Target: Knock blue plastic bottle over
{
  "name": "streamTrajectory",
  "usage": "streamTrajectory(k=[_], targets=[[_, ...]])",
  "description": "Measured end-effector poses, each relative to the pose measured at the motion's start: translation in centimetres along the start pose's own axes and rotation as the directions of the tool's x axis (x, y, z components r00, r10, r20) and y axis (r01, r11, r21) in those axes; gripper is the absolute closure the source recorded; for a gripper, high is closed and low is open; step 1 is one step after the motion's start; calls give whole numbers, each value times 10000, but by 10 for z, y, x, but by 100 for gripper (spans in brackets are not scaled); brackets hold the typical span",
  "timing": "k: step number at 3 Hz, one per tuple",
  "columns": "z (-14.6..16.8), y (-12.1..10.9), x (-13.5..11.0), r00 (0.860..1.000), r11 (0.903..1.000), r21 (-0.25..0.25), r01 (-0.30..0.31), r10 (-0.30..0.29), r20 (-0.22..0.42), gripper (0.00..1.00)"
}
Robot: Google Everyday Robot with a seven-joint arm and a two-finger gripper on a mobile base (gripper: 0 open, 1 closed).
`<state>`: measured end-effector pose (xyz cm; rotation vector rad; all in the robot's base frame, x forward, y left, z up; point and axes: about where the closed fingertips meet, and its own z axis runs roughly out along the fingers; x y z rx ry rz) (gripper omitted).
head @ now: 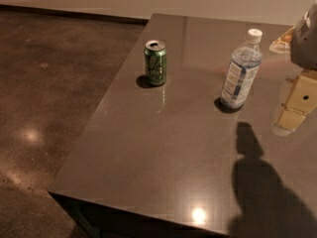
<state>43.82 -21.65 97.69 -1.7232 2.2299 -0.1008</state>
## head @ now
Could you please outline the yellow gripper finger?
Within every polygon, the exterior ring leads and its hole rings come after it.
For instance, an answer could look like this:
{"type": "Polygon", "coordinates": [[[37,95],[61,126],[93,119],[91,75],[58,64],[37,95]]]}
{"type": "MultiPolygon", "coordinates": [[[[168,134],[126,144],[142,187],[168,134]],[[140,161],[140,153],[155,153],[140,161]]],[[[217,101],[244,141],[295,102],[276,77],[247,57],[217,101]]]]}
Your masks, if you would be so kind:
{"type": "Polygon", "coordinates": [[[275,126],[295,131],[317,107],[317,71],[303,70],[292,82],[275,126]]]}

